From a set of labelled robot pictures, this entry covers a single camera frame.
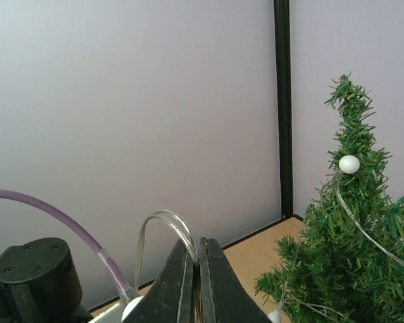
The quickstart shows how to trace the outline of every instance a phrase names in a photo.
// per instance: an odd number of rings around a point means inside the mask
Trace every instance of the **artificial christmas tree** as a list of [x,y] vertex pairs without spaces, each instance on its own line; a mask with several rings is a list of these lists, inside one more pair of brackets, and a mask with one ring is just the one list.
[[330,152],[335,174],[308,206],[300,240],[278,241],[283,266],[263,273],[256,291],[293,323],[404,322],[404,196],[386,194],[389,153],[375,149],[365,123],[367,92],[348,75],[333,88],[325,103],[342,117],[340,146]]

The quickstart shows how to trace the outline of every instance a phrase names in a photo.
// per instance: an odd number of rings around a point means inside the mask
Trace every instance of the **wooden table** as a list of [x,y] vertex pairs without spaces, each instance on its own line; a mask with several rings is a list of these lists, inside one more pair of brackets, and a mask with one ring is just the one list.
[[[263,305],[265,302],[263,294],[255,295],[255,279],[261,273],[269,271],[275,264],[280,264],[280,258],[274,250],[276,248],[275,241],[286,235],[298,238],[301,229],[302,222],[291,218],[224,250],[241,285],[266,314],[272,312],[277,306],[273,303],[272,299]],[[149,286],[139,292],[145,295],[148,291]],[[96,310],[92,314],[96,316],[114,304],[112,303]],[[285,314],[282,315],[281,321],[283,323],[290,323],[290,319]]]

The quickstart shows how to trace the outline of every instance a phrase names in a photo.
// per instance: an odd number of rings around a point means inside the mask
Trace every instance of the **black vertical frame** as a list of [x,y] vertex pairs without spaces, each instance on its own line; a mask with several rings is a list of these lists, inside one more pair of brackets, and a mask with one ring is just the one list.
[[293,211],[292,170],[292,81],[290,72],[289,0],[273,0],[275,62],[277,66],[277,107],[280,158],[281,218]]

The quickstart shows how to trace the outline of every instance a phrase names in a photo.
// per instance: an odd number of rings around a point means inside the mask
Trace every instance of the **white panel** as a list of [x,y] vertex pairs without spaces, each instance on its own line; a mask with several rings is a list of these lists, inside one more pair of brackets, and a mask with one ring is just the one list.
[[[23,2],[0,1],[0,188],[70,214],[129,278],[151,212],[221,244],[277,219],[272,1]],[[116,295],[66,227],[0,201],[0,253],[44,236],[69,242],[87,307]],[[143,282],[176,239],[148,225]]]
[[329,174],[338,112],[326,107],[331,79],[372,89],[377,147],[393,154],[389,193],[404,194],[404,0],[295,0],[291,3],[294,207],[303,214]]

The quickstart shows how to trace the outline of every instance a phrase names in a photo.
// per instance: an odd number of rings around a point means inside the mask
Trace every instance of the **white bulb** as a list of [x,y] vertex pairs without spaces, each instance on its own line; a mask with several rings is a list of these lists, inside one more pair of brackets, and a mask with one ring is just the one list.
[[346,174],[354,174],[359,170],[361,163],[359,159],[353,155],[347,155],[339,160],[339,169]]
[[268,314],[268,319],[272,321],[272,323],[281,323],[281,311],[280,309],[276,309]]
[[121,316],[121,322],[133,311],[136,305],[142,300],[143,296],[138,296],[135,299],[132,299],[130,303],[127,304],[124,309],[123,316]]

